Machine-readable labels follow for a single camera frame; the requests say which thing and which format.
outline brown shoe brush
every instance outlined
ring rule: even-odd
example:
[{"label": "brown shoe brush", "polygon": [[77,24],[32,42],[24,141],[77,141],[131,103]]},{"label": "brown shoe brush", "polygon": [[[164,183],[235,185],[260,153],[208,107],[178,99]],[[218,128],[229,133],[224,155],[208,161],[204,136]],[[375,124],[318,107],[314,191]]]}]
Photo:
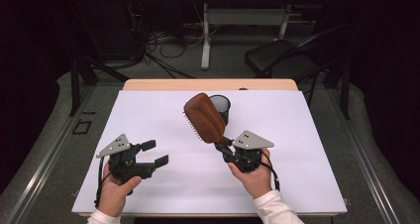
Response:
[{"label": "brown shoe brush", "polygon": [[205,143],[225,145],[225,122],[205,93],[192,97],[184,106],[185,117]]}]

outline white table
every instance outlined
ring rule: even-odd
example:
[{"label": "white table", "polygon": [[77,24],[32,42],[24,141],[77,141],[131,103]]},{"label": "white table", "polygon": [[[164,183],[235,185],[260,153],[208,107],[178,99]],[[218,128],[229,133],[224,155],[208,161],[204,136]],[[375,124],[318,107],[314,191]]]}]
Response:
[{"label": "white table", "polygon": [[280,30],[278,39],[284,38],[289,19],[287,7],[280,9],[210,9],[204,3],[204,45],[201,58],[201,68],[208,69],[210,66],[209,24],[216,25],[278,25]]},{"label": "white table", "polygon": [[[251,197],[236,180],[222,154],[213,145],[197,139],[183,116],[183,105],[203,90],[206,79],[190,79],[189,91],[173,91],[171,82],[142,80],[163,85],[154,91],[120,91],[99,141],[98,154],[121,133],[131,143],[156,140],[157,147],[140,152],[137,162],[152,162],[169,155],[169,164],[158,168],[127,198],[123,215],[153,217],[256,216]],[[271,161],[280,178],[283,198],[298,215],[334,216],[347,212],[340,189],[325,155],[311,114],[300,91],[226,90],[256,87],[264,79],[211,79],[209,96],[223,94],[232,103],[225,136],[235,139],[250,130],[274,142]],[[94,210],[99,159],[92,163],[74,203],[73,212],[89,215]]]}]

